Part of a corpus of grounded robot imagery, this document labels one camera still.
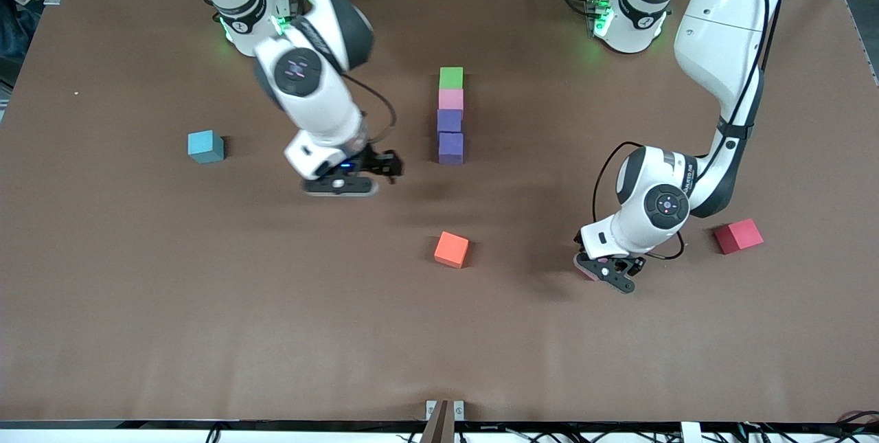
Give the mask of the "red foam cube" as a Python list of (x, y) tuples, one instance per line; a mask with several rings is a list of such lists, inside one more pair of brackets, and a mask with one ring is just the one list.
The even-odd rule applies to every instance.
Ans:
[(723, 255), (734, 254), (765, 242), (752, 218), (716, 227), (713, 235)]

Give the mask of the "orange foam cube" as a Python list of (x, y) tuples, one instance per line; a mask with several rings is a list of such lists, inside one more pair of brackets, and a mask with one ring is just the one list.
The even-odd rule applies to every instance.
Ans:
[(461, 270), (464, 267), (469, 249), (469, 239), (457, 234), (442, 232), (437, 240), (433, 258), (440, 264)]

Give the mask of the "teal foam cube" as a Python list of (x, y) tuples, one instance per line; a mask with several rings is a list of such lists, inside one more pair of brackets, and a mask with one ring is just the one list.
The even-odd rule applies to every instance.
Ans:
[(225, 159), (223, 138), (213, 130), (194, 131), (187, 136), (186, 152), (199, 164), (214, 163)]

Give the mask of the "brown table cover sheet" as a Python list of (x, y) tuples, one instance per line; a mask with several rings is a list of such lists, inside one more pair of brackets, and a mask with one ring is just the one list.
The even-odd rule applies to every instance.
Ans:
[[(354, 76), (404, 159), (313, 198), (294, 124), (203, 0), (62, 0), (0, 121), (0, 419), (833, 422), (879, 409), (879, 87), (845, 0), (783, 0), (729, 207), (621, 294), (574, 268), (626, 140), (703, 154), (717, 102), (663, 35), (624, 56), (562, 0), (352, 0)], [(464, 68), (464, 164), (437, 162)], [(225, 159), (187, 136), (213, 130)], [(713, 230), (765, 240), (723, 255)], [(433, 258), (470, 240), (461, 270)]]

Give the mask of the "blue fabric item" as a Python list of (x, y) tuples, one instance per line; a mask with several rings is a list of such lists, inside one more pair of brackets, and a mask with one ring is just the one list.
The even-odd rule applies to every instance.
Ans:
[(14, 0), (0, 0), (0, 83), (14, 86), (38, 23), (40, 15)]

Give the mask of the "grey bracket with brown post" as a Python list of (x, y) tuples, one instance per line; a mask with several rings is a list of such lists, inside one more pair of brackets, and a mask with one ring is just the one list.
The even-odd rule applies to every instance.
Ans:
[(426, 401), (426, 427), (420, 443), (468, 443), (464, 431), (456, 427), (465, 420), (464, 401)]

